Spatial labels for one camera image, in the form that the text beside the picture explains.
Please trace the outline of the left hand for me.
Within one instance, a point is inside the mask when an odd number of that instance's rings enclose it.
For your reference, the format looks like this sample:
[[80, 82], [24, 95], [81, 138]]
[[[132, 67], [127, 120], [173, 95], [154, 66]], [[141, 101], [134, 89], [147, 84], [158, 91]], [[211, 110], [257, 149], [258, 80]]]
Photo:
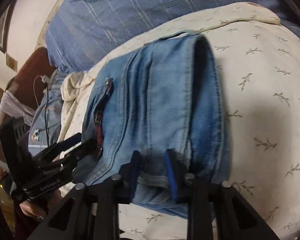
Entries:
[[34, 218], [41, 222], [44, 220], [49, 211], [62, 200], [61, 191], [57, 189], [48, 198], [40, 199], [38, 201], [25, 200], [19, 206], [28, 217]]

